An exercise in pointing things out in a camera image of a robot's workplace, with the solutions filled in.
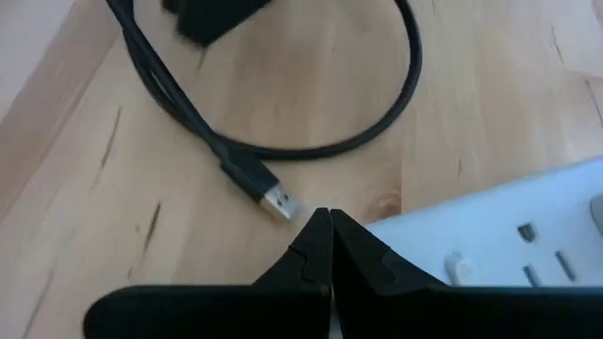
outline white switch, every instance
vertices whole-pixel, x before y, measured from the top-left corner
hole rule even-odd
[[[472,261],[461,253],[453,252],[444,263],[453,286],[474,286],[480,284],[480,275]]]

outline black adapter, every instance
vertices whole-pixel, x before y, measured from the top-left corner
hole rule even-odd
[[[178,16],[178,32],[207,47],[246,21],[270,0],[163,0]]]

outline wood grain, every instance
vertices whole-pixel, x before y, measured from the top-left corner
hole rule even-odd
[[[35,5],[27,9],[35,11]],[[38,68],[24,87],[19,87],[8,114],[6,117],[0,114],[0,118],[4,118],[0,119],[0,218],[38,169],[117,38],[119,30],[111,15],[101,2],[75,1]],[[32,34],[26,32],[22,38]],[[39,52],[35,48],[30,48],[33,51],[20,46],[13,48],[23,53]],[[8,64],[3,68],[12,67],[16,73],[27,73],[28,65],[29,61],[27,65]],[[3,80],[16,81],[12,76]]]
[[[400,121],[354,153],[269,164],[306,203],[293,225],[157,107],[118,40],[0,221],[3,336],[81,337],[87,308],[133,283],[252,282],[318,206],[370,222],[602,154],[603,81],[564,67],[551,4],[412,1],[425,68]],[[156,2],[137,14],[204,117],[264,145],[357,133],[406,73],[391,1],[275,1],[205,55]]]

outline usb cable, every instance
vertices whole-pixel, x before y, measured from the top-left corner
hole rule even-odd
[[[386,130],[404,111],[415,93],[421,73],[421,41],[415,16],[407,0],[394,0],[408,34],[410,65],[399,97],[385,115],[364,132],[332,145],[310,149],[259,147],[221,135],[203,119],[136,24],[134,0],[106,1],[122,25],[125,43],[140,79],[157,103],[190,132],[200,137],[220,160],[221,169],[249,197],[277,218],[293,219],[299,205],[262,160],[314,160],[363,146]]]

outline wood knot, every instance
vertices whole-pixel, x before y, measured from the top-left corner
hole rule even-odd
[[[375,222],[402,213],[402,198],[399,191],[383,193],[368,204],[365,213],[367,222]]]

